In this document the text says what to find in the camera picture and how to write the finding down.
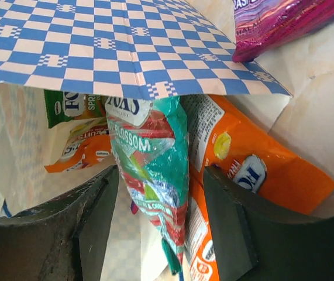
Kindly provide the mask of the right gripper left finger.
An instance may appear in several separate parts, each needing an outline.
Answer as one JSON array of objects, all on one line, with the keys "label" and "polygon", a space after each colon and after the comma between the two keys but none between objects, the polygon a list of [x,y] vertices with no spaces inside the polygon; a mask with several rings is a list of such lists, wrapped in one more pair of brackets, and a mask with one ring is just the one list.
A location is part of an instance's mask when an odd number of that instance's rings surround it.
[{"label": "right gripper left finger", "polygon": [[100,280],[118,192],[111,166],[13,217],[0,217],[0,280]]}]

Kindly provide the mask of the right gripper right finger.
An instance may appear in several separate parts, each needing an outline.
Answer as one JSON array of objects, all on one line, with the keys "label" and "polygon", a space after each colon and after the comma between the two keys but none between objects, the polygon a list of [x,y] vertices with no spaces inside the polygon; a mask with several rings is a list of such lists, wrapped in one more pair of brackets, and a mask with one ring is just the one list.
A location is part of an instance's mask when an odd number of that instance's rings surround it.
[{"label": "right gripper right finger", "polygon": [[213,166],[204,193],[220,280],[334,280],[334,217],[276,205]]}]

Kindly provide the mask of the orange Fox's candy bag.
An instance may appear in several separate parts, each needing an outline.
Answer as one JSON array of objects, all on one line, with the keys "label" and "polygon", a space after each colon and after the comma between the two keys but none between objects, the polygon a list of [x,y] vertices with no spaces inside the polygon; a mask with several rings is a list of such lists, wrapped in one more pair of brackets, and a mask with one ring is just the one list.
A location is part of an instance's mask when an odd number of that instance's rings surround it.
[{"label": "orange Fox's candy bag", "polygon": [[181,99],[190,134],[190,196],[187,256],[193,280],[218,280],[203,172],[218,166],[244,189],[287,209],[309,214],[334,191],[325,172],[283,147],[226,98]]}]

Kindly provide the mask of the teal mint cherry candy bag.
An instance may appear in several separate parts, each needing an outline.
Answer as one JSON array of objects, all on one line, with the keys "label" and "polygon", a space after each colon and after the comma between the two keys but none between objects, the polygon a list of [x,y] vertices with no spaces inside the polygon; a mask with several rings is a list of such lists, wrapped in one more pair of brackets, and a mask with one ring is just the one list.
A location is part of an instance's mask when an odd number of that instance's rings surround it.
[{"label": "teal mint cherry candy bag", "polygon": [[112,154],[137,208],[161,234],[173,275],[182,271],[189,172],[187,117],[179,97],[108,97]]}]

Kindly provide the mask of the checkered paper bag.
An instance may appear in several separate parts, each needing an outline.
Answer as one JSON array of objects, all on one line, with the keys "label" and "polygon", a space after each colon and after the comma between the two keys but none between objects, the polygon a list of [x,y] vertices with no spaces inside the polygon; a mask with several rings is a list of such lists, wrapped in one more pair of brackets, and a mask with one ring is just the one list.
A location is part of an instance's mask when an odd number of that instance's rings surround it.
[{"label": "checkered paper bag", "polygon": [[290,93],[257,63],[235,63],[234,51],[185,1],[0,1],[0,217],[43,204],[111,166],[118,168],[117,194],[132,200],[112,149],[94,166],[46,171],[57,131],[92,119],[49,128],[44,90],[105,101],[179,97],[180,104],[189,95],[216,94],[244,110],[261,103],[273,123]]}]

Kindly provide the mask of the purple candy bag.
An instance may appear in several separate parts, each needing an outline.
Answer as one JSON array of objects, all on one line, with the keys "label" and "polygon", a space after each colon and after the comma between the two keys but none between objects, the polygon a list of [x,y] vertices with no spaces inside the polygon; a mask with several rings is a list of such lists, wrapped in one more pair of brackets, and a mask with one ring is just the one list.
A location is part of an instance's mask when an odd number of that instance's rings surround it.
[{"label": "purple candy bag", "polygon": [[233,1],[234,62],[249,62],[334,21],[334,1]]}]

